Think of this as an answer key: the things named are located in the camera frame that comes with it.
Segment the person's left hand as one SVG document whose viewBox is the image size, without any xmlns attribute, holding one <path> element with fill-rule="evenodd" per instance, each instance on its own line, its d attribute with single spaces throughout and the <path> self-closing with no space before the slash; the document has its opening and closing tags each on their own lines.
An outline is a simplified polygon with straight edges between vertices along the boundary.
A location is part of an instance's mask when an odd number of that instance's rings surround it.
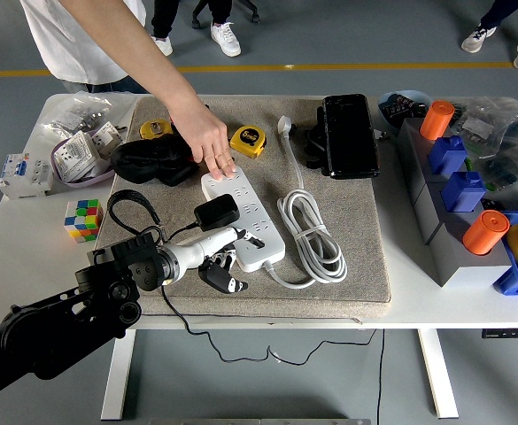
<svg viewBox="0 0 518 425">
<path fill-rule="evenodd" d="M 193 159 L 204 162 L 215 180 L 235 172 L 227 138 L 227 126 L 198 98 L 194 102 L 171 105 L 169 114 L 180 135 L 191 148 Z"/>
</svg>

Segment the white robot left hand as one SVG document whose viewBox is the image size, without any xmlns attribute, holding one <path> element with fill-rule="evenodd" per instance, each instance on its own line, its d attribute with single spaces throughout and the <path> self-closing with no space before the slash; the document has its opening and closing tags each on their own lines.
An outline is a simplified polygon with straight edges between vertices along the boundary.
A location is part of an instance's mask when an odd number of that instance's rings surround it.
<svg viewBox="0 0 518 425">
<path fill-rule="evenodd" d="M 229 274 L 227 269 L 211 261 L 215 253 L 241 239 L 249 241 L 259 249 L 265 247 L 265 243 L 251 232 L 235 227 L 204 232 L 187 245 L 169 244 L 166 252 L 174 265 L 174 271 L 167 278 L 167 282 L 178 282 L 188 269 L 197 268 L 200 279 L 219 292 L 232 294 L 246 290 L 248 288 L 246 282 L 238 281 Z"/>
</svg>

